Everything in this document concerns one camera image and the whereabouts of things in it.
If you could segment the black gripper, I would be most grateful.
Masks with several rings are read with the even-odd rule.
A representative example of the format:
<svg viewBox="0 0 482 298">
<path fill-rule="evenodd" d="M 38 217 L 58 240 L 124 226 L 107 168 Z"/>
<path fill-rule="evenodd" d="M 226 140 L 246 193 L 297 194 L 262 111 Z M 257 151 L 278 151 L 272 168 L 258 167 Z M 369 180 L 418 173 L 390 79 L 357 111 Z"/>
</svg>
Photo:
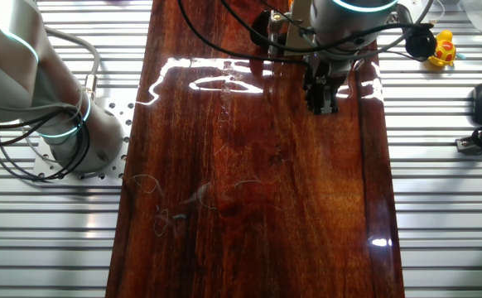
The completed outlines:
<svg viewBox="0 0 482 298">
<path fill-rule="evenodd" d="M 338 113 L 337 88 L 348 78 L 351 60 L 325 60 L 318 55 L 307 55 L 304 61 L 310 66 L 303 81 L 307 107 L 313 108 L 315 115 Z"/>
</svg>

